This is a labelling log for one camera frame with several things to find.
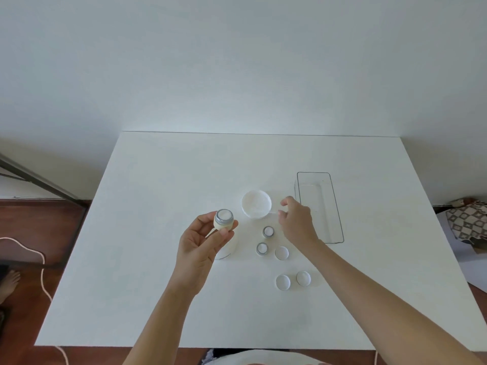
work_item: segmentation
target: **wooden floor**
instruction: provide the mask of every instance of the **wooden floor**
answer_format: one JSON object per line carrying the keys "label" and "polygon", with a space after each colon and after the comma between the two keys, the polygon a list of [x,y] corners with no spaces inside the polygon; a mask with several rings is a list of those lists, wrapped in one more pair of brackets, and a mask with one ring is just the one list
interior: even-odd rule
{"label": "wooden floor", "polygon": [[[46,254],[50,263],[57,262],[76,229],[80,208],[69,202],[5,202],[0,200],[0,237],[18,239],[28,247]],[[38,261],[34,253],[26,253],[12,242],[0,241],[0,258],[23,258]],[[22,278],[16,291],[4,303],[11,309],[0,338],[2,365],[63,365],[61,353],[53,347],[34,347],[33,344],[49,307],[49,300],[40,288],[39,269],[20,269]],[[46,289],[54,294],[62,270],[46,270]],[[487,318],[487,294],[472,287],[484,319]],[[129,348],[65,348],[71,365],[120,365]],[[196,365],[206,349],[179,349],[177,365]],[[333,365],[372,365],[373,351],[303,350],[299,351]],[[487,363],[485,353],[479,354]]]}

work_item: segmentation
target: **transparent tray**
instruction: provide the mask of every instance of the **transparent tray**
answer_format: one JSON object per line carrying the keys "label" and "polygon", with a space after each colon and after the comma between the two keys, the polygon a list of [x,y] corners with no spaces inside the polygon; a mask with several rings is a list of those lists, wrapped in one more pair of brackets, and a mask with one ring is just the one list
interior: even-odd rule
{"label": "transparent tray", "polygon": [[343,230],[330,174],[298,172],[294,193],[301,205],[311,209],[318,238],[325,243],[342,243]]}

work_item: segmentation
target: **patterned fabric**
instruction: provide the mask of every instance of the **patterned fabric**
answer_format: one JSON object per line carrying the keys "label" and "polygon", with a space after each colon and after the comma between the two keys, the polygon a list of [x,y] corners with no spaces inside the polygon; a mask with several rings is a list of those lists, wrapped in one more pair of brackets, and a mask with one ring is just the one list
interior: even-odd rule
{"label": "patterned fabric", "polygon": [[474,202],[448,210],[446,216],[457,239],[472,245],[476,239],[487,240],[487,204]]}

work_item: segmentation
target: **white table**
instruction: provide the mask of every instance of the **white table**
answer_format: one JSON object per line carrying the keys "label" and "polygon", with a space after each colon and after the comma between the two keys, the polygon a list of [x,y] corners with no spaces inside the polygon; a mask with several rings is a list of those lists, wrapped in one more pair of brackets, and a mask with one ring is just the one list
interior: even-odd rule
{"label": "white table", "polygon": [[[298,171],[331,174],[344,243],[332,248],[471,350],[487,326],[399,138],[230,134],[121,134],[37,345],[132,346],[174,267],[182,231],[230,208],[239,243],[215,262],[189,310],[181,347],[372,349],[275,215],[250,221],[248,190],[273,202],[294,194]],[[255,247],[276,227],[271,254]],[[290,250],[288,261],[273,255]],[[275,277],[308,270],[289,291]]]}

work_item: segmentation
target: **cable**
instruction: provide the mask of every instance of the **cable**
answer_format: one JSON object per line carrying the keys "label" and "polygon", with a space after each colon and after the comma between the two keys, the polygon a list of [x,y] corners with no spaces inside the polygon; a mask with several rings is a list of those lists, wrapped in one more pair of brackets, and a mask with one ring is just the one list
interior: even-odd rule
{"label": "cable", "polygon": [[[0,240],[2,240],[2,239],[8,239],[10,241],[14,241],[17,245],[21,246],[23,249],[25,249],[27,251],[31,251],[31,252],[37,253],[42,258],[42,263],[43,264],[46,263],[46,257],[44,256],[44,254],[42,252],[37,251],[37,250],[30,249],[30,248],[24,246],[23,244],[21,244],[16,239],[13,239],[13,238],[10,238],[10,237],[0,237]],[[40,287],[42,288],[42,290],[46,294],[47,298],[49,298],[49,301],[52,302],[53,301],[53,297],[49,294],[49,292],[47,292],[46,288],[44,287],[44,268],[42,268],[42,270],[40,271]],[[64,352],[64,350],[61,347],[59,347],[59,346],[54,346],[54,347],[57,348],[59,350],[59,352],[62,353],[62,355],[64,357],[64,362],[66,363],[66,365],[69,365],[68,355],[66,355],[66,352]]]}

